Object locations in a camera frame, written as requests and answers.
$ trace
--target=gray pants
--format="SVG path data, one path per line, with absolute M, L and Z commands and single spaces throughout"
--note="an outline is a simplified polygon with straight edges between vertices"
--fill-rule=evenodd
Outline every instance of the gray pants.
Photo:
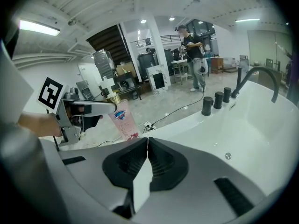
M 191 75 L 193 76 L 193 88 L 197 89 L 197 90 L 199 89 L 198 82 L 200 83 L 200 85 L 202 87 L 205 86 L 206 82 L 203 78 L 203 75 L 200 73 L 200 68 L 202 66 L 201 59 L 200 58 L 194 58 L 192 60 L 192 62 L 188 62 L 188 66 L 189 66 Z

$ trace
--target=black cable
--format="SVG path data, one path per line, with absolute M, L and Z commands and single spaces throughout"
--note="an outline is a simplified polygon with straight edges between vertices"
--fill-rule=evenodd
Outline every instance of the black cable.
M 143 133 L 145 132 L 145 129 L 146 129 L 146 128 L 149 128 L 149 127 L 150 127 L 149 125 L 146 125 L 146 127 L 144 128 L 144 131 L 143 131 Z
M 56 150 L 59 152 L 59 146 L 57 144 L 56 138 L 53 136 L 54 142 L 55 142 L 55 146 L 56 146 Z
M 114 143 L 114 142 L 113 141 L 105 141 L 105 142 L 102 142 L 101 144 L 99 144 L 98 146 L 95 146 L 95 147 L 100 147 L 104 143 Z
M 176 111 L 178 111 L 178 110 L 180 110 L 180 109 L 182 109 L 182 108 L 184 108 L 184 107 L 187 107 L 187 106 L 193 105 L 193 104 L 195 104 L 195 103 L 197 103 L 197 102 L 200 102 L 200 101 L 203 99 L 203 97 L 204 97 L 204 93 L 202 93 L 202 97 L 201 97 L 201 99 L 200 99 L 200 100 L 198 100 L 198 101 L 196 101 L 196 102 L 194 102 L 194 103 L 192 103 L 192 104 L 189 104 L 189 105 L 185 105 L 185 106 L 183 106 L 183 107 L 180 107 L 179 109 L 175 110 L 174 112 L 176 112 Z M 164 118 L 166 118 L 166 117 L 170 116 L 170 115 L 171 115 L 171 114 L 173 114 L 174 112 L 171 112 L 169 115 L 167 115 L 167 116 L 163 117 L 162 119 L 159 119 L 159 120 L 158 120 L 158 121 L 156 121 L 155 123 L 157 123 L 157 122 L 159 122 L 159 121 L 163 120 Z
M 203 97 L 204 97 L 204 95 L 205 95 L 205 91 L 206 91 L 206 73 L 204 73 L 205 75 L 204 75 L 204 77 L 205 77 L 205 88 L 203 88 L 203 92 L 202 92 L 202 97 L 201 97 L 201 99 L 200 100 L 198 100 L 198 101 L 196 101 L 196 102 L 194 102 L 194 103 L 192 103 L 192 104 L 189 104 L 189 105 L 185 105 L 185 106 L 183 106 L 183 107 L 181 107 L 181 108 L 179 108 L 179 109 L 177 109 L 177 110 L 175 110 L 174 112 L 176 112 L 176 111 L 178 111 L 178 110 L 180 110 L 180 109 L 182 109 L 182 108 L 184 108 L 184 107 L 187 107 L 187 106 L 190 106 L 190 105 L 193 105 L 193 104 L 195 104 L 195 103 L 197 103 L 197 102 L 200 102 L 202 99 L 203 99 Z M 159 121 L 161 121 L 161 120 L 163 120 L 164 118 L 166 118 L 166 117 L 168 117 L 168 116 L 170 116 L 171 114 L 173 114 L 174 112 L 171 112 L 169 115 L 167 115 L 167 116 L 165 116 L 165 117 L 163 117 L 162 119 L 159 119 L 158 121 L 156 121 L 155 123 L 157 123 L 157 122 L 159 122 Z
M 155 129 L 153 127 L 149 127 L 146 129 L 147 132 L 152 131 L 152 130 L 155 130 Z

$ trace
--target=bathtub drain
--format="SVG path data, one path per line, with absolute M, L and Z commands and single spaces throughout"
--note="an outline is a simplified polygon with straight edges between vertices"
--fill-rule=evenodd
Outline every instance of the bathtub drain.
M 231 155 L 230 153 L 226 153 L 226 154 L 225 154 L 225 158 L 226 158 L 226 159 L 231 159 L 231 158 L 232 158 L 232 155 Z

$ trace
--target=black knob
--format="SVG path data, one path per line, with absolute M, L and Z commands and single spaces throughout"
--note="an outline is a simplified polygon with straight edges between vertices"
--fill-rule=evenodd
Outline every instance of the black knob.
M 213 101 L 212 97 L 209 97 L 209 96 L 204 97 L 204 102 L 203 102 L 202 111 L 201 111 L 202 115 L 204 115 L 204 116 L 211 115 L 211 108 L 212 108 L 213 102 L 214 101 Z
M 224 88 L 224 97 L 223 97 L 224 103 L 229 103 L 229 97 L 231 93 L 232 93 L 232 89 L 230 89 L 229 87 Z
M 223 92 L 216 92 L 215 93 L 215 102 L 214 102 L 214 108 L 219 110 L 222 107 L 222 101 L 223 101 Z

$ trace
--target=power strip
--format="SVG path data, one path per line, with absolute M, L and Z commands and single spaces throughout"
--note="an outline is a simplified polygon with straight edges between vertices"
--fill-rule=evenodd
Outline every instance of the power strip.
M 143 125 L 144 125 L 144 127 L 146 127 L 146 126 L 151 127 L 152 123 L 150 123 L 150 122 L 145 122 Z

